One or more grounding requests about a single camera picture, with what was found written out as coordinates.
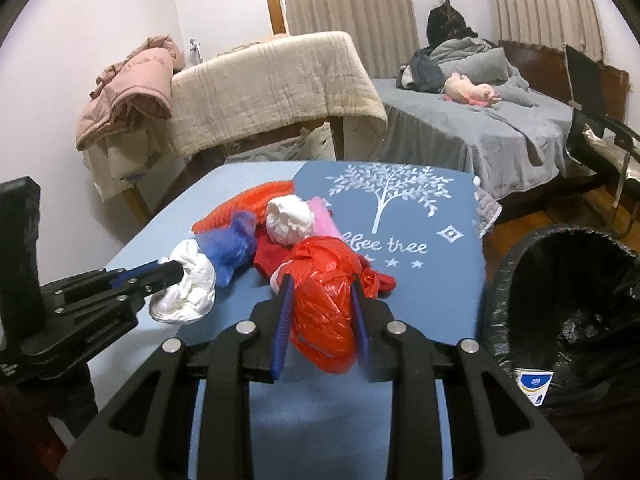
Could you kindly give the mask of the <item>pink padded jacket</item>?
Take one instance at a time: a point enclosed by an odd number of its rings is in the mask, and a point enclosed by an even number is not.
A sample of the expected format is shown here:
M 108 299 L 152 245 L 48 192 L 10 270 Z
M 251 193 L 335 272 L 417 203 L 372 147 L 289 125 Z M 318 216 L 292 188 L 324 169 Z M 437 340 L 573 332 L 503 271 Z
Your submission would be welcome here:
M 85 151 L 107 136 L 122 133 L 140 117 L 171 118 L 172 77 L 186 67 L 171 36 L 154 36 L 127 57 L 104 68 L 82 110 L 76 148 Z

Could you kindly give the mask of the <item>beige curtain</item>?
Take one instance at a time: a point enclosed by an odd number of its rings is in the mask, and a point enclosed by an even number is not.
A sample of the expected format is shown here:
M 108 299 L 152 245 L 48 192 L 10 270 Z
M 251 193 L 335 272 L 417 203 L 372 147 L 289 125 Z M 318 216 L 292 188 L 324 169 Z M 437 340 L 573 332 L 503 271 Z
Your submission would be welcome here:
M 495 0 L 499 38 L 561 50 L 566 44 L 593 61 L 605 47 L 594 0 Z
M 288 31 L 347 32 L 369 76 L 393 78 L 419 47 L 412 0 L 284 0 Z

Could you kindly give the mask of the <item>white crumpled paper ball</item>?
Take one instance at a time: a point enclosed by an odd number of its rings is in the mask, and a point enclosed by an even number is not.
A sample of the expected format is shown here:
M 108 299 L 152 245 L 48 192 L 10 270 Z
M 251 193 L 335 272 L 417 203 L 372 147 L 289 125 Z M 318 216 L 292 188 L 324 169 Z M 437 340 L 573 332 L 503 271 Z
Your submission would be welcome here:
M 295 194 L 273 198 L 267 205 L 266 230 L 282 246 L 293 246 L 314 232 L 314 213 Z

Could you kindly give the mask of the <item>black office chair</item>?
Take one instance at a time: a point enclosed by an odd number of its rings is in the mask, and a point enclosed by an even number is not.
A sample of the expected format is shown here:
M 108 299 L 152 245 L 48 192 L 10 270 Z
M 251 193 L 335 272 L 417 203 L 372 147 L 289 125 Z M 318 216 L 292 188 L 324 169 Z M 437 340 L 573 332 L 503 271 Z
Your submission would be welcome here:
M 639 133 L 606 112 L 600 67 L 587 55 L 564 44 L 564 60 L 570 85 L 568 105 L 573 109 L 565 141 L 567 156 L 597 176 L 616 183 L 605 229 L 622 240 L 639 212 Z M 624 232 L 613 229 L 623 192 L 628 192 L 632 211 Z

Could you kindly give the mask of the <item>black coat stand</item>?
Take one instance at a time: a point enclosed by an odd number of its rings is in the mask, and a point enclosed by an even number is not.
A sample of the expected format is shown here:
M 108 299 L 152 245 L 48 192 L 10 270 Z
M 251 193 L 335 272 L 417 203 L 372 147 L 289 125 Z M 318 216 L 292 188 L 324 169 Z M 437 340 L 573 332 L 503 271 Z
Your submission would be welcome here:
M 451 0 L 442 0 L 428 14 L 426 22 L 426 39 L 432 50 L 450 39 L 477 38 L 478 33 L 466 24 L 462 14 L 456 10 Z

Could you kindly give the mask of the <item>grey cushion under rack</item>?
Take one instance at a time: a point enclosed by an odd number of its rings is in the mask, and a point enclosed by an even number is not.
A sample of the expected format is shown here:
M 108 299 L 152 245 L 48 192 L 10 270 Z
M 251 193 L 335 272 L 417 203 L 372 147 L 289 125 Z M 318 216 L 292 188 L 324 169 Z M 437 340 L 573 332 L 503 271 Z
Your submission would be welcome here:
M 333 136 L 329 124 L 314 130 L 303 128 L 300 136 L 230 155 L 227 164 L 236 162 L 286 162 L 287 160 L 334 160 Z

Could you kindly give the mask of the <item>black lined trash bin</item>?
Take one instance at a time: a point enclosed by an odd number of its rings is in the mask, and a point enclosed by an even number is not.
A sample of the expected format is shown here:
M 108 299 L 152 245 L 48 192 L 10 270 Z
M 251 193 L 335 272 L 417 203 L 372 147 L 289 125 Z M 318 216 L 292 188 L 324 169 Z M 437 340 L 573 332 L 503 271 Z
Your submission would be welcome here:
M 638 478 L 638 252 L 580 226 L 529 233 L 487 287 L 477 336 L 510 376 L 551 373 L 540 411 L 585 478 Z

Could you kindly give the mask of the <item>wooden drying rack frame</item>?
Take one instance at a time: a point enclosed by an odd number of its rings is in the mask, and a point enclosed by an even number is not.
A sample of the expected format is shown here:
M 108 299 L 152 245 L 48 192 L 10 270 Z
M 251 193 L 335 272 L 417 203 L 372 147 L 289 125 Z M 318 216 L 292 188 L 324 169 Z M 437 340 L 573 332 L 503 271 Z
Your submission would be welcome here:
M 302 135 L 304 130 L 311 132 L 321 128 L 325 124 L 330 125 L 335 158 L 337 160 L 343 160 L 345 151 L 343 118 L 326 117 L 313 119 L 310 122 L 298 122 L 297 124 L 277 128 L 276 130 L 257 133 L 254 134 L 254 136 L 247 136 L 239 141 L 220 144 L 196 153 L 186 162 L 186 166 L 180 171 L 180 174 L 175 177 L 175 180 L 171 182 L 167 191 L 163 192 L 163 195 L 160 196 L 160 202 L 153 209 L 150 209 L 145 203 L 145 199 L 137 185 L 133 188 L 127 188 L 122 192 L 122 197 L 137 222 L 142 226 L 146 226 L 170 202 L 187 188 L 190 188 L 191 185 L 194 185 L 195 182 L 198 182 L 198 180 L 206 176 L 209 171 L 221 166 L 229 156 L 246 153 L 247 151 L 263 148 L 264 146 L 288 139 L 296 139 Z

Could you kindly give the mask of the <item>grey pillow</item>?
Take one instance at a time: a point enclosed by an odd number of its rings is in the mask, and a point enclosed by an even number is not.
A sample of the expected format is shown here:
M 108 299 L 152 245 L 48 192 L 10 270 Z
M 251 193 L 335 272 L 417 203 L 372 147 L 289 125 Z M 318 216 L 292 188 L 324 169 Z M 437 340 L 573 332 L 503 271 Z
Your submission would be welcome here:
M 439 64 L 439 68 L 446 78 L 453 73 L 467 76 L 473 84 L 494 84 L 505 82 L 510 77 L 510 64 L 503 48 L 490 49 L 462 58 Z

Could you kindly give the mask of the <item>beige quilted blanket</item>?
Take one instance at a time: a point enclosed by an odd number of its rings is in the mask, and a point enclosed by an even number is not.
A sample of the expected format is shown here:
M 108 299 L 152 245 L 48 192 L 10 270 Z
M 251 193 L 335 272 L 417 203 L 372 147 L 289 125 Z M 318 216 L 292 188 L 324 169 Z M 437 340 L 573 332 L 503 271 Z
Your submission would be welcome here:
M 386 133 L 385 107 L 347 32 L 288 36 L 217 56 L 175 75 L 171 92 L 164 133 L 178 156 L 341 117 L 346 159 L 369 160 Z

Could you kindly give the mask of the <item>right beige curtain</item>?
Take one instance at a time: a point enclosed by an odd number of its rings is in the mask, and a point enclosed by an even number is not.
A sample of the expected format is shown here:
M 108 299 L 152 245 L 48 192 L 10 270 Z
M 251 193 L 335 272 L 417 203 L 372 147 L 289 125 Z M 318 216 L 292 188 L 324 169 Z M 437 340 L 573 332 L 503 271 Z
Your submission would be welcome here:
M 594 0 L 495 0 L 499 38 L 561 50 L 566 44 L 593 61 L 605 47 Z

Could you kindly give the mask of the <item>beige cloth under jacket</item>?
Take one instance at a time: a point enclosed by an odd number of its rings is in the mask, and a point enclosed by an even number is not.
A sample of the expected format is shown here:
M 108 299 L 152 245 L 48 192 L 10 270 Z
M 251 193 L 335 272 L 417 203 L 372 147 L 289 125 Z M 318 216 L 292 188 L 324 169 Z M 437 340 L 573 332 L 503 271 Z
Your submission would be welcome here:
M 82 154 L 104 202 L 134 188 L 150 170 L 170 159 L 160 136 L 145 129 L 107 136 Z

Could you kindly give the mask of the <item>white plastic bag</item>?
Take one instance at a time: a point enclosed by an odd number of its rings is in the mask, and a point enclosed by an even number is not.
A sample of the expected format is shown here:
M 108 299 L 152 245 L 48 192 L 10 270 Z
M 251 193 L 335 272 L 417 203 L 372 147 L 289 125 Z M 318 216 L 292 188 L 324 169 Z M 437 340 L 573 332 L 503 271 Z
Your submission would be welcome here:
M 157 260 L 158 263 L 169 261 L 181 263 L 182 279 L 151 296 L 150 317 L 165 324 L 198 322 L 208 315 L 215 302 L 217 275 L 213 263 L 193 238 L 183 240 L 168 257 Z

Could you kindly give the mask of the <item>grey sheeted bed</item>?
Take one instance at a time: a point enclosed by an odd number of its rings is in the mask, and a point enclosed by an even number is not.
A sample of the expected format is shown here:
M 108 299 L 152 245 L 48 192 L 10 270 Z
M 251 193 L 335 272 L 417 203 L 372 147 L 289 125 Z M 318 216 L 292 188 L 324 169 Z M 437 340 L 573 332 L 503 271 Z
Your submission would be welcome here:
M 565 151 L 572 110 L 550 96 L 532 91 L 532 107 L 500 102 L 486 108 L 399 89 L 391 79 L 373 84 L 387 113 L 382 162 L 469 172 L 495 198 L 559 176 L 590 175 Z

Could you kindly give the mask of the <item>red plastic bag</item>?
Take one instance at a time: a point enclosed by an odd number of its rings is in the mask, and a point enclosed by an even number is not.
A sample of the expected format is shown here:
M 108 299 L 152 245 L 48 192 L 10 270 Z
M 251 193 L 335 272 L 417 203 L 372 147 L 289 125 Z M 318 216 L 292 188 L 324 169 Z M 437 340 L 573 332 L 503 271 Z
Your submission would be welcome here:
M 358 282 L 364 296 L 375 299 L 392 292 L 396 280 L 373 270 L 342 240 L 328 236 L 307 237 L 291 249 L 271 275 L 274 292 L 286 276 L 294 281 L 290 341 L 322 372 L 348 372 L 356 360 L 352 284 Z

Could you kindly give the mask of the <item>dark clothes pile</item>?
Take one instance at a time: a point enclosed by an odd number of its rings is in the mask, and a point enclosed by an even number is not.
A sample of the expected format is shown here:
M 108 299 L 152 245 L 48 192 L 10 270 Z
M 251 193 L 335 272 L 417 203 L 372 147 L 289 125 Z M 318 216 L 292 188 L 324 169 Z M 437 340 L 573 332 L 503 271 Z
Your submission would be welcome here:
M 399 67 L 396 87 L 422 93 L 439 93 L 445 81 L 442 70 L 430 59 L 430 51 L 419 49 L 407 64 Z

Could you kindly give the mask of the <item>blue plastic bag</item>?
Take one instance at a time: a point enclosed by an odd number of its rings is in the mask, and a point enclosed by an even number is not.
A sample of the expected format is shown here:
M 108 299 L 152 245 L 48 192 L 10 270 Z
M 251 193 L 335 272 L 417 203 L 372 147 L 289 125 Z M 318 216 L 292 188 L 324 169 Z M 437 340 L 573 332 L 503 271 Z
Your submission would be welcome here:
M 198 247 L 214 267 L 217 287 L 227 287 L 235 270 L 252 261 L 257 248 L 255 230 L 256 216 L 241 210 L 232 214 L 226 228 L 195 235 Z

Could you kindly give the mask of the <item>pink plush toy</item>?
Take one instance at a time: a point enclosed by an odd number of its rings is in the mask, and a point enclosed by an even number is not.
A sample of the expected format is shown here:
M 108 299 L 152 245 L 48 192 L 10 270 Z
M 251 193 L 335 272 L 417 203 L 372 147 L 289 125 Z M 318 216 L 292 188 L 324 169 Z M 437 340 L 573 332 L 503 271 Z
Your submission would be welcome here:
M 488 107 L 498 103 L 499 93 L 490 84 L 474 84 L 468 77 L 453 72 L 444 83 L 446 100 L 459 104 Z

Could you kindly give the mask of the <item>orange foam net sleeve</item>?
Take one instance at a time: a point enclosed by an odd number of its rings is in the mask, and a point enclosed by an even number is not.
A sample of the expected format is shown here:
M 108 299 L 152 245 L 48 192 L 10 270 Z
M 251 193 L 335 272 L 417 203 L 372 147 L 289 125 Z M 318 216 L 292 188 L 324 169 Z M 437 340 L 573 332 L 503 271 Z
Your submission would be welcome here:
M 293 180 L 266 182 L 235 195 L 213 209 L 206 217 L 198 220 L 191 228 L 193 234 L 201 234 L 212 229 L 230 226 L 233 215 L 239 211 L 254 214 L 258 224 L 264 223 L 267 205 L 274 198 L 295 192 Z

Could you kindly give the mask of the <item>left beige curtain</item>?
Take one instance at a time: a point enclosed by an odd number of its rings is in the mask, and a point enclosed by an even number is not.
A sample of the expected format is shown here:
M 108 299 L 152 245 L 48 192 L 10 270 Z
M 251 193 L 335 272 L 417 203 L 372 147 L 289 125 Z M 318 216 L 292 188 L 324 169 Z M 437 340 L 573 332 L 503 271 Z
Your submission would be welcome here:
M 412 0 L 284 0 L 288 31 L 347 32 L 369 76 L 393 78 L 419 47 Z

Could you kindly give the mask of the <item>dark wooden headboard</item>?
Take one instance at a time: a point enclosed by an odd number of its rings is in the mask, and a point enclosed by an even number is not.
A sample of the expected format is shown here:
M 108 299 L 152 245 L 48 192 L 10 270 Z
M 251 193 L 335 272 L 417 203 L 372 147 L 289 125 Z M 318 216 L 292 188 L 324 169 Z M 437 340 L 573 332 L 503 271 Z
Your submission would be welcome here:
M 506 58 L 514 65 L 530 86 L 553 99 L 568 103 L 570 84 L 563 50 L 555 50 L 536 44 L 500 40 Z M 626 122 L 629 94 L 629 74 L 603 62 L 597 62 L 600 72 L 606 112 Z

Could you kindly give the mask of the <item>red cloth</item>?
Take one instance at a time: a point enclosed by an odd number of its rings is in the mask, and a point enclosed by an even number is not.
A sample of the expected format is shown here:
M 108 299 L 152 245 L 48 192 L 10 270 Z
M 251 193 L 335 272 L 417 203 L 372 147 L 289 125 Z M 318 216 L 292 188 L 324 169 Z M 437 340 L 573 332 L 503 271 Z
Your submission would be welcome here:
M 269 280 L 291 251 L 291 247 L 274 242 L 264 224 L 256 226 L 255 236 L 257 246 L 253 266 L 263 278 Z

